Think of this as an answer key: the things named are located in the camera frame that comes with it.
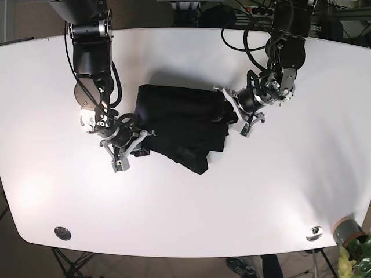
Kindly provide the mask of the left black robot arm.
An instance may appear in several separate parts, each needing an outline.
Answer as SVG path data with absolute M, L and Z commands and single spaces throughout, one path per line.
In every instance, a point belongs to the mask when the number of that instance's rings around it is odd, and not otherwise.
M 316 1 L 275 1 L 270 38 L 260 50 L 265 50 L 268 61 L 263 67 L 252 56 L 258 48 L 248 46 L 249 31 L 259 23 L 252 19 L 243 33 L 242 52 L 260 70 L 246 73 L 246 87 L 230 90 L 215 86 L 223 93 L 237 115 L 234 129 L 242 136 L 249 137 L 256 123 L 264 123 L 261 109 L 290 100 L 294 95 L 298 70 L 306 60 L 305 40 L 310 34 L 312 15 Z

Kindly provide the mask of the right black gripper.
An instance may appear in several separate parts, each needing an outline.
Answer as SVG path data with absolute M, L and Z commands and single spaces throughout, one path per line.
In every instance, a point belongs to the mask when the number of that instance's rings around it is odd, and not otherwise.
M 111 165 L 115 173 L 130 168 L 128 156 L 133 154 L 136 158 L 150 155 L 150 148 L 146 141 L 154 136 L 155 131 L 140 129 L 132 125 L 122 125 L 99 131 L 102 140 L 100 146 L 111 156 Z

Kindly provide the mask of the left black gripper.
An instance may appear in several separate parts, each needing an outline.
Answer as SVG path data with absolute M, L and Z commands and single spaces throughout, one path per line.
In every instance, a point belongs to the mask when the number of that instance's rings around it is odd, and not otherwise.
M 226 87 L 214 86 L 213 89 L 224 95 L 237 115 L 234 130 L 244 137 L 249 137 L 253 126 L 265 122 L 265 114 L 260 110 L 270 105 L 279 105 L 293 97 L 295 76 L 247 76 L 247 86 L 239 91 Z

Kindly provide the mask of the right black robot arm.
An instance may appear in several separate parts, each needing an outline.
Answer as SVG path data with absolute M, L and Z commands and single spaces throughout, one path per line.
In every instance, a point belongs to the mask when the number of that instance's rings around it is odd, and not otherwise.
M 98 134 L 100 146 L 111 156 L 115 172 L 126 171 L 129 155 L 148 155 L 141 143 L 153 131 L 141 129 L 133 113 L 120 115 L 122 86 L 112 61 L 112 10 L 106 1 L 49 1 L 65 21 L 64 39 L 71 39 L 73 55 L 67 56 L 77 82 L 74 96 L 81 106 L 85 133 Z

